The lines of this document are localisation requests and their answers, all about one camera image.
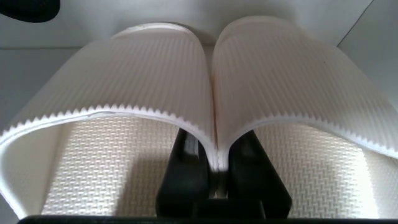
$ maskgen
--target black holder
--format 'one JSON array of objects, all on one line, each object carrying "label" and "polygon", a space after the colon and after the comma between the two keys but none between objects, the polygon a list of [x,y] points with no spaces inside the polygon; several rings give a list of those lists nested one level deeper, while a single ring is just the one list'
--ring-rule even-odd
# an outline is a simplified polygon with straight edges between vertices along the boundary
[{"label": "black holder", "polygon": [[254,131],[240,137],[229,152],[228,199],[209,199],[209,176],[203,146],[181,129],[158,192],[157,216],[263,219],[289,214],[292,199]]}]

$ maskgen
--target black object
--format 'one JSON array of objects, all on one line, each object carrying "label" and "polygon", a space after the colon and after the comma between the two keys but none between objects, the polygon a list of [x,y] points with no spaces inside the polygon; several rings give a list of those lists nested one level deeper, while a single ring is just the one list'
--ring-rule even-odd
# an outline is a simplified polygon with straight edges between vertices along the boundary
[{"label": "black object", "polygon": [[287,218],[292,198],[254,131],[234,142],[228,160],[228,198],[258,199],[267,218]]},{"label": "black object", "polygon": [[0,13],[24,22],[47,22],[60,10],[60,0],[0,0]]},{"label": "black object", "polygon": [[178,218],[127,218],[127,217],[85,217],[85,216],[32,216],[27,217],[18,224],[390,224],[397,220],[371,220],[371,219],[271,219],[271,220],[231,220],[231,219],[178,219]]},{"label": "black object", "polygon": [[158,217],[286,218],[292,199],[254,131],[240,137],[229,152],[228,199],[209,199],[210,172],[203,146],[178,132],[157,196]]},{"label": "black object", "polygon": [[208,162],[197,138],[180,129],[156,198],[159,217],[189,218],[210,194]]}]

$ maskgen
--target white wall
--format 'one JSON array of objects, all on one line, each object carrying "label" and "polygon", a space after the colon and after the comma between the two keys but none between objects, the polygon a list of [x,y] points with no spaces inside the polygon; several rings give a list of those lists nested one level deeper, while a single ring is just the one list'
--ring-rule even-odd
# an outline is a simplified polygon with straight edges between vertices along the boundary
[{"label": "white wall", "polygon": [[0,129],[76,51],[0,50]]},{"label": "white wall", "polygon": [[337,45],[371,0],[61,0],[51,21],[31,24],[0,15],[0,47],[82,47],[134,25],[175,22],[203,43],[250,15],[296,22],[314,37]]},{"label": "white wall", "polygon": [[339,48],[398,110],[398,1],[374,0]]}]

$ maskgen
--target textured footbed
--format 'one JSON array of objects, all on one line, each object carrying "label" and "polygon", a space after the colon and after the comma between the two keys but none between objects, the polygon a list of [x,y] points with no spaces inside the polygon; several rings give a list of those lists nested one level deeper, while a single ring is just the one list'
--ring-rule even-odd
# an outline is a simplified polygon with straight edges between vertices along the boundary
[{"label": "textured footbed", "polygon": [[[133,117],[63,128],[42,214],[154,216],[178,128]],[[289,217],[398,218],[398,162],[303,124],[255,130],[293,198]]]}]

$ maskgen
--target slide sandal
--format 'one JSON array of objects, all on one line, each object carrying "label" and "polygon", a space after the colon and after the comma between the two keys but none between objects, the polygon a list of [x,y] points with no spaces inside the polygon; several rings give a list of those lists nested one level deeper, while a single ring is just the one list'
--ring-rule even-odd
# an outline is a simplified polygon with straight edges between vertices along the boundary
[{"label": "slide sandal", "polygon": [[254,128],[293,199],[289,217],[398,218],[397,112],[340,50],[280,19],[245,17],[221,33],[213,73],[218,96],[234,99],[225,108],[255,118],[240,129],[218,108],[231,116],[218,120],[219,140]]},{"label": "slide sandal", "polygon": [[0,136],[1,194],[19,218],[154,215],[177,126],[216,153],[207,77],[198,39],[175,24],[88,44]]}]

